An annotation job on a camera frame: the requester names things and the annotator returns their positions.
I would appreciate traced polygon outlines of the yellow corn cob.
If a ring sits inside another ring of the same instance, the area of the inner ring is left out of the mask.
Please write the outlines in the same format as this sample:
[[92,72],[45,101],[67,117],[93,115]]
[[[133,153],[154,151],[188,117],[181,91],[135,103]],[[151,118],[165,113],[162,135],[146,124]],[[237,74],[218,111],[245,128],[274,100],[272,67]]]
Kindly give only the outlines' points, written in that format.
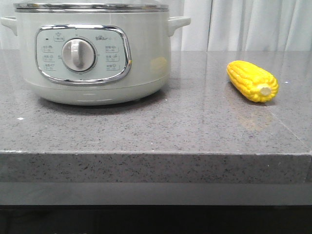
[[263,68],[242,60],[227,65],[227,74],[234,87],[248,100],[265,103],[278,93],[278,80]]

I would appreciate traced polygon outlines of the glass pot lid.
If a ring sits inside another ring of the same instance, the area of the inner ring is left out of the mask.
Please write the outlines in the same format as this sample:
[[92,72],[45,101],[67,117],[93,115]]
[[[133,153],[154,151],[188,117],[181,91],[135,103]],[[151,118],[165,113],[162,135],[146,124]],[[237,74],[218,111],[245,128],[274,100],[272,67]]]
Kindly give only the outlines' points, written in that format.
[[23,0],[13,4],[23,13],[133,13],[167,12],[169,6],[157,0]]

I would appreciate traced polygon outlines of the pale green electric pot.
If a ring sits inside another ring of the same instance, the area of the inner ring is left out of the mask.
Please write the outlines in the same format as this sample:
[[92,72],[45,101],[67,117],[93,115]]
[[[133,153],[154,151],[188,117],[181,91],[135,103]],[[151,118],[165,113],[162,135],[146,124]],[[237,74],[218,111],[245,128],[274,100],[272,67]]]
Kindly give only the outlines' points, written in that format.
[[158,91],[171,68],[170,38],[189,25],[167,9],[18,6],[0,22],[19,38],[24,80],[40,97],[107,105]]

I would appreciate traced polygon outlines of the white curtain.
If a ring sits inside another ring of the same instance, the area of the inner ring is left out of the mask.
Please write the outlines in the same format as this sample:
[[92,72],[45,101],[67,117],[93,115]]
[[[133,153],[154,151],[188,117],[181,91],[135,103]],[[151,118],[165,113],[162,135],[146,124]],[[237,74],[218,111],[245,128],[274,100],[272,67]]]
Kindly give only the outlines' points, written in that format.
[[173,51],[310,51],[309,0],[164,0],[171,17],[191,24],[175,31]]

